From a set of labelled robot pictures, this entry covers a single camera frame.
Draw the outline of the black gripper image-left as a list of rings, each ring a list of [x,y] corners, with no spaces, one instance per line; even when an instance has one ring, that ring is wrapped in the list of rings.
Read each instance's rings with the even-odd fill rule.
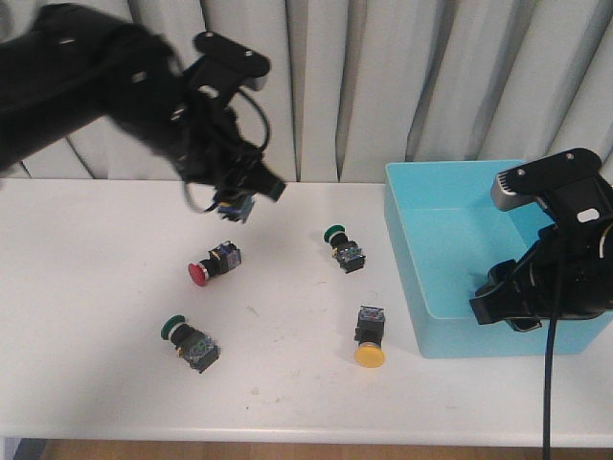
[[[183,148],[173,166],[186,185],[207,185],[219,192],[255,192],[278,201],[286,183],[262,163],[263,145],[240,133],[236,112],[229,102],[241,95],[263,115],[261,107],[242,86],[249,76],[214,61],[198,61],[183,74],[187,114],[180,126],[187,130]]]

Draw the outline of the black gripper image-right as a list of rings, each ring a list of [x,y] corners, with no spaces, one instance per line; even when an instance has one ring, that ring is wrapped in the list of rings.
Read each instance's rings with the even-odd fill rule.
[[[612,309],[612,187],[599,176],[585,178],[535,202],[554,223],[539,232],[519,265],[504,261],[488,271],[469,300],[479,325],[504,322],[514,332],[541,328],[540,319],[550,319],[561,255],[559,319],[593,319]]]

